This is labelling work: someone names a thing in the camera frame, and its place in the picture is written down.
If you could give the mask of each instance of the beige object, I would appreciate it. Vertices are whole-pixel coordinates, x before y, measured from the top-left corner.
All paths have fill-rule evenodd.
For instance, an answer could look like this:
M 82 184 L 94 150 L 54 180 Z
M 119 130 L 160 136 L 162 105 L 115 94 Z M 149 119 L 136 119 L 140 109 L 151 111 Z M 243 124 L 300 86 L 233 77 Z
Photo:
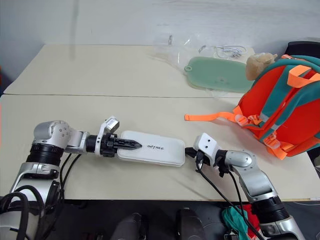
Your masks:
M 72 128 L 97 134 L 111 115 L 124 130 L 178 138 L 186 147 L 205 132 L 223 149 L 254 152 L 260 168 L 268 175 L 283 200 L 320 197 L 320 179 L 307 153 L 278 160 L 249 131 L 221 119 L 190 122 L 184 114 L 231 112 L 239 98 L 172 98 L 3 95 L 2 144 L 0 147 L 0 196 L 10 190 L 33 141 L 34 127 L 41 122 L 65 120 Z M 126 162 L 85 154 L 72 168 L 65 186 L 67 199 L 123 200 L 222 200 L 195 172 L 194 159 L 182 167 Z M 232 179 L 205 166 L 203 171 L 232 201 L 238 201 Z
M 5 93 L 212 98 L 203 88 L 190 86 L 178 69 L 155 59 L 153 46 L 128 45 L 45 45 Z
M 268 52 L 256 53 L 246 61 L 245 76 L 249 81 L 255 80 L 262 71 L 275 62 L 277 54 Z

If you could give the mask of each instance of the white wall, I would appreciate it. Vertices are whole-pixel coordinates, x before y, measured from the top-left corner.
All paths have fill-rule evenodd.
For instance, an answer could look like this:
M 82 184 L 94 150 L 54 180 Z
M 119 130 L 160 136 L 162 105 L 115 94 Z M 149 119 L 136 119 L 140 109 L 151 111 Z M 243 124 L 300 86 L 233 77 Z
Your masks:
M 320 39 L 320 0 L 0 0 L 0 64 L 15 80 L 43 44 L 152 45 L 159 33 L 283 53 Z

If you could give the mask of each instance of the green cloth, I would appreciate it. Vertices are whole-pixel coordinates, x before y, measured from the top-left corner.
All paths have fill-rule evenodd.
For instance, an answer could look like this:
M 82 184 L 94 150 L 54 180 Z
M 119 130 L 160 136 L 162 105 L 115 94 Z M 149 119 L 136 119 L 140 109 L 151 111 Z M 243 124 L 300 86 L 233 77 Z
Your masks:
M 247 212 L 245 210 L 243 211 L 245 218 L 248 219 Z M 248 226 L 244 218 L 233 207 L 228 207 L 223 210 L 222 218 L 228 228 L 239 231 L 239 240 L 250 240 L 248 237 Z

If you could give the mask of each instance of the orange backpack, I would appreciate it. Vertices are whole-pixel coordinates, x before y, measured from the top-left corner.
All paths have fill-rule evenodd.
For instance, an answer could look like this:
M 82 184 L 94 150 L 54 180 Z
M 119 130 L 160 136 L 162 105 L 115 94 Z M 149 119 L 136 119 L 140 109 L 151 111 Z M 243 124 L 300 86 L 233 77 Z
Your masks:
M 268 66 L 230 112 L 184 116 L 225 118 L 249 129 L 269 153 L 284 159 L 320 146 L 320 59 L 282 56 Z

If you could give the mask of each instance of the strap buckle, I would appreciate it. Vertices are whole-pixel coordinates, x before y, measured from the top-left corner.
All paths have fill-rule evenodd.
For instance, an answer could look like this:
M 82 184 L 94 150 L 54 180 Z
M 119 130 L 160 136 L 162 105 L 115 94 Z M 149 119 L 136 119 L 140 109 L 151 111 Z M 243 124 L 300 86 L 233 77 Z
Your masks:
M 246 118 L 245 116 L 243 115 L 240 115 L 240 114 L 236 114 L 234 116 L 234 120 L 237 124 L 239 124 L 241 127 L 243 127 L 244 125 L 247 125 L 248 124 L 248 118 Z
M 263 142 L 266 146 L 268 146 L 271 149 L 277 149 L 281 146 L 280 141 L 277 139 L 277 134 L 274 131 L 269 136 L 267 136 L 265 139 L 263 139 Z

